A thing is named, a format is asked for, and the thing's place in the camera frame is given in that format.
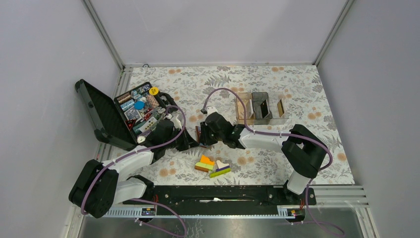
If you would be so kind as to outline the brown leather card holder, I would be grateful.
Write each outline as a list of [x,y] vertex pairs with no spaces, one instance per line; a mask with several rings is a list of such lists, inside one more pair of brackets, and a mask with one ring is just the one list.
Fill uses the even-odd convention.
[[195,133],[197,142],[200,143],[201,128],[199,126],[195,126]]

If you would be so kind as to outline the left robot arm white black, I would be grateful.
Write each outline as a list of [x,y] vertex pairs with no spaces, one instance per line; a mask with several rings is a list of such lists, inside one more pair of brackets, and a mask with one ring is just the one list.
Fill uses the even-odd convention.
[[154,196],[152,182],[131,174],[155,163],[167,149],[186,151],[199,146],[179,121],[168,119],[160,121],[143,140],[117,159],[89,160],[69,193],[69,201],[95,218],[102,217],[113,205],[133,198],[147,204]]

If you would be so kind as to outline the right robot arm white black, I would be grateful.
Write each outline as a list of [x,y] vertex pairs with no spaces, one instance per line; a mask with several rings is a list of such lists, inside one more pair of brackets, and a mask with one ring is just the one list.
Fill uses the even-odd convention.
[[200,124],[199,141],[205,146],[222,142],[232,149],[264,149],[283,153],[293,168],[286,182],[284,198],[297,204],[304,191],[316,178],[328,148],[305,126],[295,124],[288,133],[256,131],[244,124],[232,125],[217,112],[209,114]]

